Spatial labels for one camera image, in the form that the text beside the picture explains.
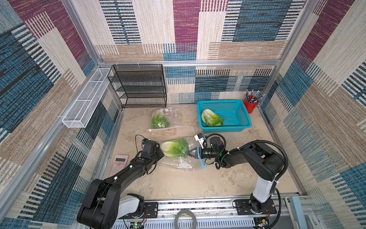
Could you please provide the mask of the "chinese cabbage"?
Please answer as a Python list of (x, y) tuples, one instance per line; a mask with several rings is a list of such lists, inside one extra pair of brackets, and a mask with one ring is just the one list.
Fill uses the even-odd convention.
[(201, 118), (208, 127), (222, 127), (224, 125), (224, 119), (210, 109), (205, 109)]
[(173, 141), (164, 142), (160, 145), (160, 148), (165, 156), (186, 158), (189, 145), (185, 138), (180, 138)]

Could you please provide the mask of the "clear blue-zip bag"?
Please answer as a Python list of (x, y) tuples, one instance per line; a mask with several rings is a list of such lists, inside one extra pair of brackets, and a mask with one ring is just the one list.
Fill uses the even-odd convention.
[(202, 157), (199, 156), (202, 147), (194, 137), (160, 141), (159, 144), (165, 156), (158, 161), (158, 166), (182, 171), (206, 168)]

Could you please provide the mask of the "clear pink-zip lettuce bag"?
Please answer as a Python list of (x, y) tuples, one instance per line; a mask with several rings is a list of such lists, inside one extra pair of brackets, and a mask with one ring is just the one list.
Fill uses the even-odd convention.
[(151, 124), (147, 129), (149, 132), (179, 128), (182, 126), (181, 112), (178, 108), (159, 108), (151, 114)]

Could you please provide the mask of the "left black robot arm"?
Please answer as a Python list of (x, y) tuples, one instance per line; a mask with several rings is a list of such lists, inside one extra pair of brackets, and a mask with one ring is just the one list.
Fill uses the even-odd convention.
[(115, 221), (142, 208), (144, 199), (137, 195), (127, 195), (126, 213), (120, 207), (120, 195), (136, 179), (147, 174), (151, 167), (165, 155), (156, 141), (144, 139), (144, 147), (130, 164), (104, 180), (95, 179), (87, 189), (77, 214), (77, 222), (93, 229), (110, 229)]

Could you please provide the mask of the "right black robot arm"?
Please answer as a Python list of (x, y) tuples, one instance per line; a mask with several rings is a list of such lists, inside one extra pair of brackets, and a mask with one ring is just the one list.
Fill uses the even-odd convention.
[(270, 205), (276, 184), (288, 168), (288, 156), (277, 144), (267, 140), (255, 140), (241, 147), (226, 150), (226, 139), (221, 134), (194, 136), (200, 146), (191, 156), (203, 167), (207, 160), (213, 160), (217, 170), (229, 169), (248, 163), (257, 174), (257, 182), (246, 205), (253, 214), (263, 213)]

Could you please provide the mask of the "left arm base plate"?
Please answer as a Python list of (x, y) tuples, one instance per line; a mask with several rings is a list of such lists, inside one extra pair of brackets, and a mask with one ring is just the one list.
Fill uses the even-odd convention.
[(139, 211), (137, 213), (127, 214), (120, 219), (156, 219), (158, 216), (159, 204), (158, 202), (146, 202), (142, 213)]

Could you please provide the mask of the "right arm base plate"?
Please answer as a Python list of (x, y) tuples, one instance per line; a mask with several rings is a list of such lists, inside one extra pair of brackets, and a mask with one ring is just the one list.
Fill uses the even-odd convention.
[(271, 198), (265, 203), (260, 203), (254, 199), (236, 199), (232, 202), (232, 205), (238, 215), (277, 214), (277, 209)]

